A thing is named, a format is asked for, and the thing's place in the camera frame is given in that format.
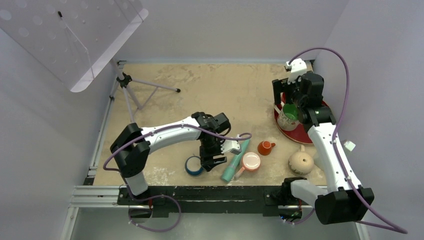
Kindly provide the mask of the blue mug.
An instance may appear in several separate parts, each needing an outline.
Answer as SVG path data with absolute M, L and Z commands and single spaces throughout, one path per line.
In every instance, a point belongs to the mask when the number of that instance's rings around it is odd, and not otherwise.
M 190 156 L 186 159 L 184 169 L 187 174 L 193 177 L 199 176 L 205 171 L 201 166 L 201 158 L 196 155 Z

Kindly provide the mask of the large white cat mug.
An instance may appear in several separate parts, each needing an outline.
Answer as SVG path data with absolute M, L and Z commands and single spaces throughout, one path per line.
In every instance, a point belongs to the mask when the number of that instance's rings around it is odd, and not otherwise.
M 274 106 L 277 113 L 276 124 L 283 131 L 294 131 L 299 125 L 298 109 L 295 104 L 284 103 L 281 108 Z

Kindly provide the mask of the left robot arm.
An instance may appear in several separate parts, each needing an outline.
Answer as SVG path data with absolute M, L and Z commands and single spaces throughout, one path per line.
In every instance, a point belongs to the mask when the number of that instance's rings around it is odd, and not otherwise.
M 138 205 L 149 199 L 148 184 L 143 170 L 150 154 L 162 148 L 185 141 L 200 141 L 199 157 L 203 169 L 210 171 L 225 163 L 224 153 L 240 152 L 240 144 L 222 136 L 231 124 L 224 113 L 216 116 L 195 112 L 181 121 L 156 127 L 140 128 L 136 123 L 127 125 L 110 146 L 114 160 L 125 183 L 129 197 Z

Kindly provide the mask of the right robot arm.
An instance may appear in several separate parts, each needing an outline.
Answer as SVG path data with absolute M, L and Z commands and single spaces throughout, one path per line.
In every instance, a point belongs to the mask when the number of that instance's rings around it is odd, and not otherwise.
M 302 200 L 311 205 L 318 220 L 324 224 L 359 222 L 363 219 L 375 196 L 371 188 L 364 188 L 354 174 L 337 134 L 336 119 L 324 104 L 322 76 L 307 72 L 293 81 L 272 81 L 274 103 L 294 104 L 318 154 L 318 166 L 326 175 L 323 189 L 304 177 L 285 178 L 274 198 L 282 205 Z

